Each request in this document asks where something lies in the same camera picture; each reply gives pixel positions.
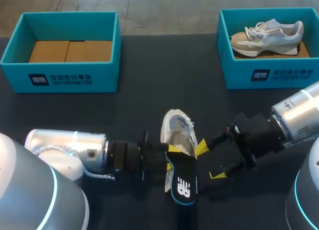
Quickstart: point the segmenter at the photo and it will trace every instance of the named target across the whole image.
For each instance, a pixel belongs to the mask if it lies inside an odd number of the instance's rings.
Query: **blue light ring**
[[[300,212],[304,215],[305,219],[307,220],[307,222],[315,229],[315,230],[318,230],[318,228],[310,221],[310,219],[306,216],[304,210],[302,209],[302,207],[300,206],[299,204],[299,200],[298,200],[298,197],[297,197],[297,189],[296,189],[296,186],[297,186],[297,178],[298,178],[298,175],[299,175],[299,172],[296,176],[296,180],[295,180],[295,197],[296,197],[296,201],[297,201],[297,205],[300,209]]]

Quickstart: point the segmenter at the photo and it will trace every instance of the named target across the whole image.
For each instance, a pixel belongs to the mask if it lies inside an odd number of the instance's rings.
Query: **white shoe sole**
[[[261,49],[259,51],[245,51],[245,50],[240,50],[237,48],[233,48],[236,52],[239,52],[240,54],[243,54],[247,57],[257,57],[259,55],[259,53],[263,52],[263,51],[272,51],[272,52],[276,52],[278,54],[283,54],[283,55],[297,55],[298,54],[298,50],[297,50],[297,46],[295,47],[269,47],[269,48],[265,48],[265,49]]]

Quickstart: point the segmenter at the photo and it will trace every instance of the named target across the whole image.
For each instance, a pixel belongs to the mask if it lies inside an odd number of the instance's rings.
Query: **cardboard box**
[[[69,41],[36,41],[29,62],[64,62]]]
[[[304,44],[310,57],[268,54],[265,58],[236,59],[229,37],[245,27],[275,18],[304,24]],[[304,88],[319,80],[319,17],[313,8],[222,9],[217,27],[217,48],[228,89]]]
[[[111,41],[70,42],[65,62],[109,62]]]
[[[46,40],[109,41],[110,60],[29,62],[36,41]],[[31,12],[21,15],[0,65],[16,93],[105,93],[117,91],[120,55],[116,12]]]

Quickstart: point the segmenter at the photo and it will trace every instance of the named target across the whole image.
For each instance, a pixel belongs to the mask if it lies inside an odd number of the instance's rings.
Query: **shoe insole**
[[[197,193],[196,158],[182,152],[168,152],[167,158],[173,168],[171,196],[178,204],[193,204]]]

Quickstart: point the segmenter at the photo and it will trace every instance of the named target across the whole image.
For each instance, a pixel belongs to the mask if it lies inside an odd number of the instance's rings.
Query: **sneaker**
[[[160,132],[160,142],[168,143],[181,152],[193,156],[195,148],[198,146],[194,132],[194,123],[181,110],[170,110],[164,117]],[[165,192],[171,189],[173,170],[169,169],[166,173]]]
[[[273,51],[285,55],[297,55],[297,46],[304,35],[301,21],[295,24],[280,24],[272,19],[259,22],[254,28],[245,27],[230,37],[232,48],[248,57],[256,57],[262,51]]]

